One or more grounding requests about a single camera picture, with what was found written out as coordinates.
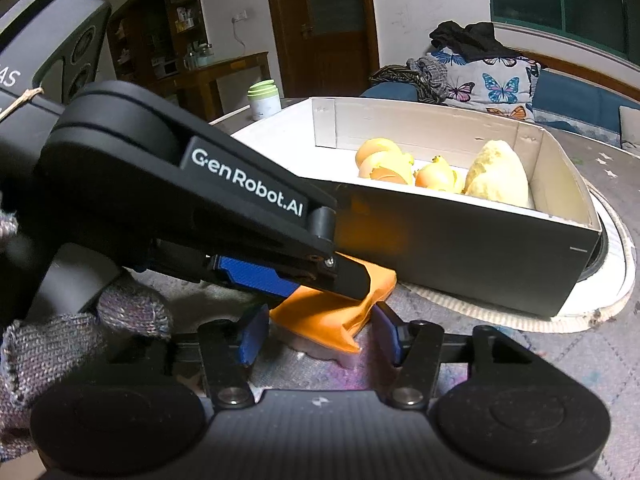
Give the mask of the gloved left hand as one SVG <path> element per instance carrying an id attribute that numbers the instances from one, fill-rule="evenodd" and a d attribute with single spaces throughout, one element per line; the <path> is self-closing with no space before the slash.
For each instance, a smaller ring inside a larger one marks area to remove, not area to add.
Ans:
<path id="1" fill-rule="evenodd" d="M 47 268 L 34 310 L 15 314 L 1 334 L 1 459 L 34 449 L 32 406 L 117 341 L 139 335 L 169 339 L 166 299 L 90 250 L 67 245 Z"/>

